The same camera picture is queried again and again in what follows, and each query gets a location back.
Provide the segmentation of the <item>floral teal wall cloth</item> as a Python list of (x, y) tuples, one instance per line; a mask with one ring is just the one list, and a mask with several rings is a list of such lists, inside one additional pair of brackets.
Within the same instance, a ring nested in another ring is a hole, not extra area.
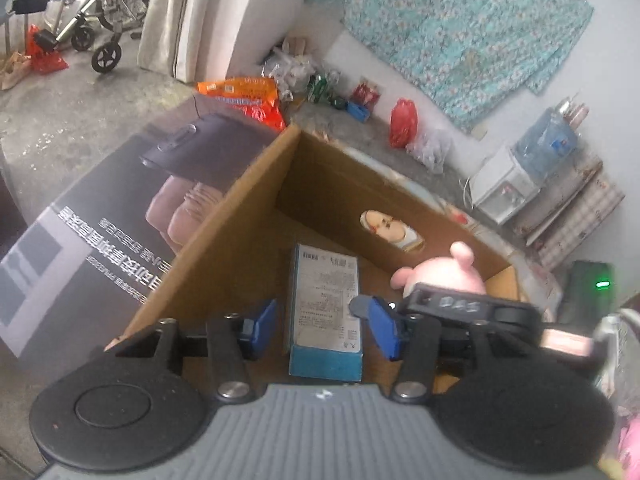
[(587, 28), (587, 0), (305, 0), (470, 130), (511, 93), (539, 94)]

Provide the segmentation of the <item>pink plush doll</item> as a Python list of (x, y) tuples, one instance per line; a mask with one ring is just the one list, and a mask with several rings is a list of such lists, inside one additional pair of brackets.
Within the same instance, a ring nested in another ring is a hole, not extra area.
[(485, 295), (482, 277), (474, 268), (474, 252), (463, 242), (454, 242), (449, 257), (431, 258), (414, 268), (404, 266), (390, 278), (390, 287), (408, 297), (417, 284)]

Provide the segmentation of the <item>blue white carton box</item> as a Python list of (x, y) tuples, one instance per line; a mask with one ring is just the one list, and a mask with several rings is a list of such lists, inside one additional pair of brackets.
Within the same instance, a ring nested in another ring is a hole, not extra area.
[(353, 256), (298, 244), (288, 291), (288, 374), (362, 381), (360, 319), (349, 311), (359, 294)]

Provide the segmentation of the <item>orange snack bag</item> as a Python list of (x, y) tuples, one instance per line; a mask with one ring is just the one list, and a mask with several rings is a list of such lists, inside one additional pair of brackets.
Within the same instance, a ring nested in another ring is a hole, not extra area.
[(247, 117), (277, 132), (286, 123), (280, 111), (276, 82), (268, 77), (235, 77), (220, 81), (201, 81), (196, 90), (218, 102), (240, 110)]

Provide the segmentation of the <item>brown cardboard box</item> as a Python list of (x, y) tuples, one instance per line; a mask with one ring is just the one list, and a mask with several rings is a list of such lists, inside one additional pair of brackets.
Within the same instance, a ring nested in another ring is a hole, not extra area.
[(390, 276), (397, 269), (447, 255), (458, 240), (472, 248), (482, 278), (510, 266), (450, 214), (292, 126), (181, 245), (124, 334), (160, 318), (197, 330), (216, 314), (247, 313), (272, 298), (286, 304), (296, 244), (357, 257), (361, 291), (396, 299)]

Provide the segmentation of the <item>white curtain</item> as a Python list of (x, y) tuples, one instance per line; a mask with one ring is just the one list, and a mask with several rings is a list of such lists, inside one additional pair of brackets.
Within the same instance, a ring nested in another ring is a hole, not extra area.
[(137, 63), (192, 84), (229, 64), (250, 0), (150, 0)]

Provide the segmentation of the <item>red plastic bag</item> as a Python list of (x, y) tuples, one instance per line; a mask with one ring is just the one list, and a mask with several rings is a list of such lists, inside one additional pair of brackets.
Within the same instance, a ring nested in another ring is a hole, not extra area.
[(390, 146), (405, 148), (416, 137), (418, 122), (416, 104), (411, 100), (400, 99), (390, 114)]

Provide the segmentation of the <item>large printed flat box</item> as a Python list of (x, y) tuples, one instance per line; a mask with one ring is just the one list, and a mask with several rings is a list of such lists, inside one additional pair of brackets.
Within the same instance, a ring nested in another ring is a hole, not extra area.
[(276, 136), (200, 94), (134, 133), (2, 259), (2, 341), (24, 361), (79, 359), (108, 344)]

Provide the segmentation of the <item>wheelchair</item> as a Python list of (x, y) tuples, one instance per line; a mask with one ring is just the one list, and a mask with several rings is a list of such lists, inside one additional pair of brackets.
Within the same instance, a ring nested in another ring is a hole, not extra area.
[[(51, 2), (72, 14), (64, 26), (39, 28), (29, 23), (32, 14), (47, 10)], [(67, 67), (61, 50), (69, 44), (77, 52), (93, 52), (91, 67), (98, 74), (114, 70), (122, 58), (120, 38), (132, 34), (143, 25), (150, 0), (8, 0), (8, 10), (1, 18), (6, 52), (11, 47), (10, 19), (24, 18), (23, 54), (32, 69), (40, 74), (64, 70)]]

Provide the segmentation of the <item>water dispenser bottle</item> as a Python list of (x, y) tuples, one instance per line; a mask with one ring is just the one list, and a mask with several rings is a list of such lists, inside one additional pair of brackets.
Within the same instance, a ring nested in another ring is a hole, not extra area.
[(547, 108), (513, 145), (512, 152), (537, 184), (543, 184), (578, 145), (578, 135), (555, 108)]

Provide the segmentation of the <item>white water dispenser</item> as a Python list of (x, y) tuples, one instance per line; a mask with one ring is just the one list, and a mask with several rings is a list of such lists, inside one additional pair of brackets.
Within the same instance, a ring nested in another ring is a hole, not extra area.
[(472, 206), (502, 226), (525, 207), (540, 186), (503, 145), (470, 179)]

